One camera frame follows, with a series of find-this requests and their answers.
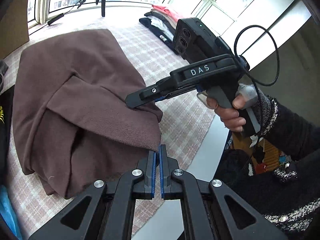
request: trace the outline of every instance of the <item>rug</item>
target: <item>rug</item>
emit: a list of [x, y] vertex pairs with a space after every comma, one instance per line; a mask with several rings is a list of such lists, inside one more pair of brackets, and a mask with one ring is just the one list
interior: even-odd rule
[[[147, 86], [168, 76], [170, 71], [188, 63], [169, 50], [162, 41], [139, 22], [126, 28], [109, 25], [103, 18], [85, 25], [55, 24], [31, 35], [28, 43], [4, 59], [9, 69], [5, 75], [3, 91], [15, 84], [20, 55], [26, 47], [62, 33], [100, 28], [108, 28], [112, 32], [127, 58], [144, 78]], [[166, 144], [168, 155], [178, 160], [181, 169], [186, 169], [211, 125], [214, 112], [196, 100], [196, 92], [156, 104], [164, 112], [160, 123], [162, 143]], [[25, 176], [22, 173], [12, 128], [7, 162], [8, 194], [17, 214], [22, 234], [27, 239], [65, 207], [71, 199], [65, 200], [57, 194], [47, 196], [37, 174]], [[159, 181], [157, 181], [156, 198], [152, 201], [137, 200], [136, 202], [132, 234], [135, 234], [147, 222], [162, 203]]]

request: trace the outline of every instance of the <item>black device on floor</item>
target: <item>black device on floor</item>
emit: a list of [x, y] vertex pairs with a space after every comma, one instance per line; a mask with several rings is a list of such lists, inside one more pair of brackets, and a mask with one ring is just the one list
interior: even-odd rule
[[158, 156], [150, 151], [119, 180], [97, 180], [29, 240], [131, 239], [136, 199], [152, 199], [155, 194], [156, 163], [160, 163], [161, 197], [181, 202], [184, 232], [179, 240], [287, 239], [220, 180], [199, 180], [179, 169], [177, 160], [160, 145]]
[[[172, 44], [190, 65], [173, 70], [170, 77], [129, 94], [125, 99], [127, 106], [136, 108], [196, 89], [215, 98], [221, 107], [232, 108], [238, 80], [244, 75], [243, 69], [250, 68], [245, 58], [235, 57], [225, 41], [216, 37], [198, 18], [179, 19]], [[260, 125], [250, 107], [239, 110], [239, 116], [246, 119], [244, 137], [259, 132]]]

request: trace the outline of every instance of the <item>wall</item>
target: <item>wall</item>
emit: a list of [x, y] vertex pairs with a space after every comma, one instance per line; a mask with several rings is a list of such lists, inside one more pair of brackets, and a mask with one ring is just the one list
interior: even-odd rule
[[[260, 89], [293, 112], [320, 125], [320, 26], [310, 18], [280, 48], [279, 79], [272, 87]], [[276, 74], [275, 52], [250, 71], [263, 82]], [[248, 82], [247, 77], [241, 81]]]
[[28, 0], [13, 0], [0, 20], [0, 59], [29, 41]]

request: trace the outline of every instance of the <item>cardboard box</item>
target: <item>cardboard box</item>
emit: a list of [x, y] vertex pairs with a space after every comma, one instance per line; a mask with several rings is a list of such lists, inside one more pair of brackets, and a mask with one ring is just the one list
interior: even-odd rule
[[13, 0], [0, 21], [0, 59], [29, 41], [28, 0]]

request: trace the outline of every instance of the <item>black handle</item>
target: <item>black handle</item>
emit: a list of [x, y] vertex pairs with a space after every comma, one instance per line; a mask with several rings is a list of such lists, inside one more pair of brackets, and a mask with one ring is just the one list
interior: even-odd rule
[[[239, 83], [237, 81], [229, 81], [220, 86], [207, 89], [206, 93], [210, 98], [216, 99], [221, 107], [233, 108], [232, 101], [235, 99], [238, 87]], [[246, 120], [245, 125], [243, 125], [243, 132], [241, 132], [242, 136], [249, 137], [256, 134], [260, 130], [260, 126], [252, 109], [238, 110], [238, 112], [239, 116]]]

